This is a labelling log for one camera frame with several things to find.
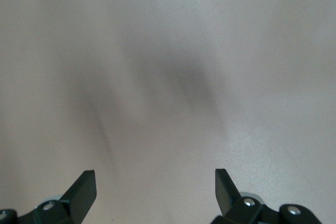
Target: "black metal bracket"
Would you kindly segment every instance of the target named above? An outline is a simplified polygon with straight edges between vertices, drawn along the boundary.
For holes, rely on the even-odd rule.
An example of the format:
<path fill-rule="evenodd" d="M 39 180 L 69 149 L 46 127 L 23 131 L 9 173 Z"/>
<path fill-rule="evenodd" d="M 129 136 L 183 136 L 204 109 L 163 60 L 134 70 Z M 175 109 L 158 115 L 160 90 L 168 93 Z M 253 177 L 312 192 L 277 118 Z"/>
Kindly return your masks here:
<path fill-rule="evenodd" d="M 49 200 L 18 217 L 14 209 L 0 210 L 0 224 L 81 224 L 97 196 L 96 177 L 86 170 L 59 200 Z"/>
<path fill-rule="evenodd" d="M 286 204 L 276 212 L 253 197 L 242 197 L 225 169 L 216 169 L 215 183 L 223 216 L 212 224 L 321 224 L 306 207 Z"/>

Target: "gray surface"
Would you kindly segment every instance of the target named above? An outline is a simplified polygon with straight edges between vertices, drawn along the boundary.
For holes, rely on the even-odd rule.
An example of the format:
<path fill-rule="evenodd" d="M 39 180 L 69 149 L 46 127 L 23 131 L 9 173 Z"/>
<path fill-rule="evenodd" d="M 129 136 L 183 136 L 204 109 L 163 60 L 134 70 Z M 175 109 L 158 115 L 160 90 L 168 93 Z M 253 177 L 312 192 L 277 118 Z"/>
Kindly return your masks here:
<path fill-rule="evenodd" d="M 0 0 L 0 208 L 85 169 L 84 223 L 209 223 L 215 168 L 336 220 L 336 0 Z"/>

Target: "screw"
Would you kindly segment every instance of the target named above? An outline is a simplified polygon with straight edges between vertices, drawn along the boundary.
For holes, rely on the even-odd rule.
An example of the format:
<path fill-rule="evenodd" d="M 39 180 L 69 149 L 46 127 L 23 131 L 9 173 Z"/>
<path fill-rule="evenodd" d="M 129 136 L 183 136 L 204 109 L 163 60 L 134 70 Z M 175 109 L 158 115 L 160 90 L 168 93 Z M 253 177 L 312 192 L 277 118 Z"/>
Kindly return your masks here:
<path fill-rule="evenodd" d="M 292 215 L 300 215 L 301 214 L 300 209 L 295 207 L 295 206 L 289 206 L 289 207 L 287 207 L 287 209 Z"/>
<path fill-rule="evenodd" d="M 254 206 L 256 203 L 254 202 L 254 200 L 252 200 L 251 198 L 246 198 L 244 199 L 244 203 L 246 206 L 248 207 L 252 207 Z"/>
<path fill-rule="evenodd" d="M 0 214 L 0 220 L 3 220 L 7 217 L 7 213 L 6 211 L 2 211 L 2 213 Z"/>
<path fill-rule="evenodd" d="M 49 210 L 50 208 L 52 208 L 54 206 L 54 203 L 52 201 L 50 201 L 48 204 L 46 204 L 44 207 L 43 207 L 43 210 L 44 211 L 47 211 Z"/>

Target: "silver screw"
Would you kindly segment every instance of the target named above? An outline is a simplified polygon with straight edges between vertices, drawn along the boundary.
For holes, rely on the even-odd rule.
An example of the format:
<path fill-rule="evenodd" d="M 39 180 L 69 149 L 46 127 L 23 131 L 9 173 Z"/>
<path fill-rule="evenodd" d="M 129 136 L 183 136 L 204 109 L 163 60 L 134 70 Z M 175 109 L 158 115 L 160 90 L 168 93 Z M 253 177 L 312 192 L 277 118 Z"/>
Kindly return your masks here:
<path fill-rule="evenodd" d="M 54 203 L 52 201 L 50 201 L 48 204 L 46 204 L 44 207 L 43 207 L 43 210 L 44 211 L 47 211 L 49 210 L 50 208 L 52 208 L 54 206 Z"/>
<path fill-rule="evenodd" d="M 287 207 L 287 209 L 292 215 L 300 215 L 301 214 L 300 209 L 295 207 L 295 206 L 289 206 L 289 207 Z"/>
<path fill-rule="evenodd" d="M 256 203 L 254 202 L 254 200 L 252 200 L 251 198 L 246 198 L 244 199 L 244 203 L 246 206 L 248 207 L 252 207 L 254 206 Z"/>
<path fill-rule="evenodd" d="M 0 220 L 3 220 L 7 217 L 7 213 L 6 211 L 2 211 L 2 213 L 0 214 Z"/>

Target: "screw head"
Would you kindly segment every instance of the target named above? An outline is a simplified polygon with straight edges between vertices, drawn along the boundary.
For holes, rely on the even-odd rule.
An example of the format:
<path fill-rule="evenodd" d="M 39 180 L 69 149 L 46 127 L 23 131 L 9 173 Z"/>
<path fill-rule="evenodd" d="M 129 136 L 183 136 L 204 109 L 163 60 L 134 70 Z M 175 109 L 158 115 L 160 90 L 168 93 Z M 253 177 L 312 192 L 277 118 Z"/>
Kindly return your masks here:
<path fill-rule="evenodd" d="M 54 203 L 52 201 L 50 201 L 48 204 L 46 204 L 46 205 L 43 206 L 43 210 L 47 211 L 50 208 L 52 208 L 53 206 L 54 206 Z"/>
<path fill-rule="evenodd" d="M 301 211 L 299 208 L 295 207 L 295 206 L 289 206 L 287 207 L 287 210 L 292 214 L 292 215 L 300 215 Z"/>
<path fill-rule="evenodd" d="M 7 213 L 6 211 L 2 211 L 2 213 L 0 214 L 0 220 L 3 220 L 7 217 Z"/>
<path fill-rule="evenodd" d="M 254 202 L 254 200 L 252 200 L 251 198 L 245 198 L 244 199 L 244 203 L 246 206 L 248 207 L 252 207 L 254 206 L 256 203 Z"/>

